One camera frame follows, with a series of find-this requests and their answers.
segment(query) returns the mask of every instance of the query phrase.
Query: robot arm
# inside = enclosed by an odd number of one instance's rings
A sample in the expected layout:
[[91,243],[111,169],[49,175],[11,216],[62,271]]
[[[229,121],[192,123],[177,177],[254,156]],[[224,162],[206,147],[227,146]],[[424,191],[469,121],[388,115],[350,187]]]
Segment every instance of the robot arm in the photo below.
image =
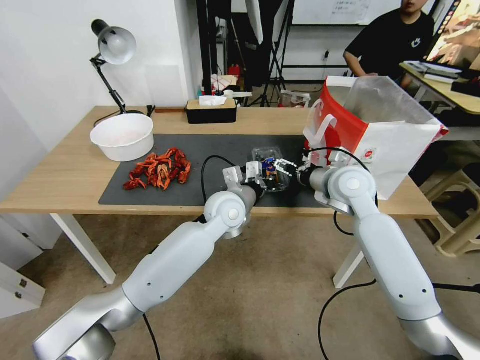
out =
[[374,202],[372,175],[359,167],[318,168],[299,174],[315,199],[355,217],[354,236],[409,339],[434,355],[480,359],[480,341],[443,315],[427,273],[397,223]]
[[241,233],[262,190],[243,185],[238,166],[225,169],[229,191],[205,204],[205,223],[186,222],[138,264],[122,286],[82,299],[33,343],[39,360],[107,360],[115,348],[110,332],[123,330],[180,289],[210,258],[222,237]]

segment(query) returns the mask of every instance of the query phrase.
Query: desk lamp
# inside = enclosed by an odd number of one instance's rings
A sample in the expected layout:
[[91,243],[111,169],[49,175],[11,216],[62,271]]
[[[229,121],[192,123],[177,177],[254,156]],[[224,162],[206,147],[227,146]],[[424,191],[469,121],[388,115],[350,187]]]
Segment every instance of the desk lamp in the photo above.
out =
[[98,75],[105,83],[111,97],[120,108],[121,114],[143,114],[141,111],[125,110],[125,102],[116,90],[113,90],[102,73],[102,65],[109,63],[122,65],[127,63],[137,50],[135,37],[128,30],[121,27],[109,26],[103,20],[94,20],[91,29],[98,38],[98,49],[100,53],[92,57],[90,62],[95,67]]

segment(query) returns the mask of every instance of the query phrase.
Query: man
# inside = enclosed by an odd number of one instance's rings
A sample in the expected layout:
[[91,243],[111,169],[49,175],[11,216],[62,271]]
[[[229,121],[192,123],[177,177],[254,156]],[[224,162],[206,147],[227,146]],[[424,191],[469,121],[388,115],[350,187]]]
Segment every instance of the man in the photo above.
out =
[[352,73],[357,77],[388,76],[406,88],[412,80],[404,76],[399,64],[422,59],[432,42],[434,20],[422,12],[426,2],[401,0],[399,9],[368,25],[343,53]]

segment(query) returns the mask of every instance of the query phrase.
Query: white paper bag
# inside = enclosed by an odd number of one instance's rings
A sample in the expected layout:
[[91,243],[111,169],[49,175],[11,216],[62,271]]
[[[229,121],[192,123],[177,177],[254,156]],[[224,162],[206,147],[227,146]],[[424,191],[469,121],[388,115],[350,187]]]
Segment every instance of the white paper bag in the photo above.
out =
[[[350,88],[344,106],[331,96],[333,87]],[[440,121],[383,76],[329,76],[303,130],[311,148],[343,147],[359,158],[375,178],[382,200],[390,198],[430,144],[447,133]],[[318,151],[312,163],[325,166],[329,154]]]

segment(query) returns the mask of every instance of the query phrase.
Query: screen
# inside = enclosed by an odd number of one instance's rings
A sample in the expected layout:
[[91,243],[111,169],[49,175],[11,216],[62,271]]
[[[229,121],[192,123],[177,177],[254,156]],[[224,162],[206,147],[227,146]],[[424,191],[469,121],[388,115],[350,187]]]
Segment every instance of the screen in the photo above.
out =
[[453,2],[433,38],[426,61],[480,70],[480,0]]

